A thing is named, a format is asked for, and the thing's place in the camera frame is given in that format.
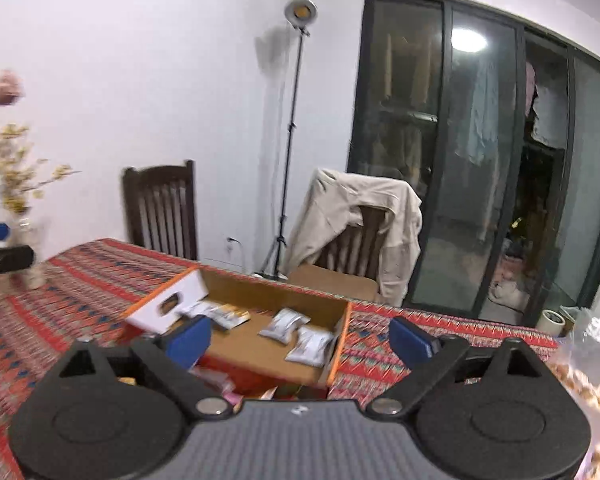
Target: light stand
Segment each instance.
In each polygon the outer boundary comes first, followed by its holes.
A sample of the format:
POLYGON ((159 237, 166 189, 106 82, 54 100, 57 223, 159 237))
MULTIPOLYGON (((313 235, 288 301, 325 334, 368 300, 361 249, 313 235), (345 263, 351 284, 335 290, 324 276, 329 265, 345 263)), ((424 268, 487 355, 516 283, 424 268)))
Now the light stand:
POLYGON ((299 43, 298 43, 298 60, 296 61, 296 79, 294 81, 294 93, 291 99, 291 117, 289 119, 288 136, 286 138, 286 163, 285 163, 285 177, 282 183, 282 204, 280 206, 280 227, 278 230, 278 237, 273 242, 267 258, 262 265, 260 270, 261 275, 264 276, 264 272, 269 265, 271 255, 273 251, 276 251, 276 259, 273 265, 273 275, 267 276, 274 280, 278 279, 280 273, 280 259, 282 257, 282 246, 286 247, 285 239, 285 221, 286 221, 286 192, 289 181, 289 166, 291 163, 291 143, 294 137, 294 130, 296 129, 296 102, 298 100, 298 80, 300 78, 300 65, 302 63, 302 46, 304 44, 304 37, 309 36, 309 32, 306 30, 306 25, 311 23, 316 17, 317 10, 309 0, 292 0, 286 6, 285 16, 288 21, 294 26, 296 30, 300 32, 299 43))

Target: chair back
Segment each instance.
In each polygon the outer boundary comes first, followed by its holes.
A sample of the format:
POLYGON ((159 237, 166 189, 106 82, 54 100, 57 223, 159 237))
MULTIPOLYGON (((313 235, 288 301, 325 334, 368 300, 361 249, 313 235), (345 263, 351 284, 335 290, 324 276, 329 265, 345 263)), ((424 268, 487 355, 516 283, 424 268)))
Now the chair back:
POLYGON ((362 226, 347 226, 325 245, 315 265, 377 281, 380 249, 386 238, 386 232, 380 234, 379 230, 386 211, 377 207, 360 206, 360 212, 362 226))
POLYGON ((126 220, 138 246, 198 259, 194 163, 126 168, 122 176, 126 220))

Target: plastic bag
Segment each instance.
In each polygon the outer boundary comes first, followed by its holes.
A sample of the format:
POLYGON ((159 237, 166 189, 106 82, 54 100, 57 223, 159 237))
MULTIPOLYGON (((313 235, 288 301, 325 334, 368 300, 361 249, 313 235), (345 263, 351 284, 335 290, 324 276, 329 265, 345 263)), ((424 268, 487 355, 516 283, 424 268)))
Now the plastic bag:
POLYGON ((600 317, 588 309, 580 311, 571 332, 559 341, 548 362, 587 415, 591 444, 576 480, 600 480, 600 317))

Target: jacket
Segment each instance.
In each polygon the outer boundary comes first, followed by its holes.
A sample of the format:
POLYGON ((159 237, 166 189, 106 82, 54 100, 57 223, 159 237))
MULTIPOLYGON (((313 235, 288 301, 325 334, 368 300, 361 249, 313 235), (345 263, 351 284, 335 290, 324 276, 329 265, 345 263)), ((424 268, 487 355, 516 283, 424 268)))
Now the jacket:
POLYGON ((316 170, 285 253, 283 272, 314 263, 322 248, 346 229, 362 225, 359 206, 386 210, 380 233, 378 285, 382 300, 399 306, 420 254, 420 199, 402 180, 316 170))

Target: cardboard box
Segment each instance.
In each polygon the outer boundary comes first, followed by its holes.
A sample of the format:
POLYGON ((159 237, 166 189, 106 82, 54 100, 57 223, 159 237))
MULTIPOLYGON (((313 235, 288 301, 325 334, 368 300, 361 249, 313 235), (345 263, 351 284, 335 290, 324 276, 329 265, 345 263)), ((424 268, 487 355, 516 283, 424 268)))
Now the cardboard box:
POLYGON ((180 274, 125 312, 126 322, 141 330, 165 334, 180 319, 179 307, 194 305, 207 295, 199 272, 180 274))
POLYGON ((267 280, 238 277, 211 267, 195 266, 165 283, 131 307, 126 314, 132 314, 195 269, 202 274, 208 290, 207 300, 247 309, 251 314, 248 322, 228 332, 214 330, 211 345, 200 360, 200 365, 229 373, 241 391, 254 389, 256 384, 268 389, 283 383, 327 387, 333 382, 344 346, 342 335, 347 333, 351 315, 347 300, 290 290, 267 280), (288 345, 258 335, 284 307, 311 318, 309 326, 335 333, 337 339, 330 347, 331 354, 323 368, 285 361, 286 355, 296 345, 297 333, 288 345))

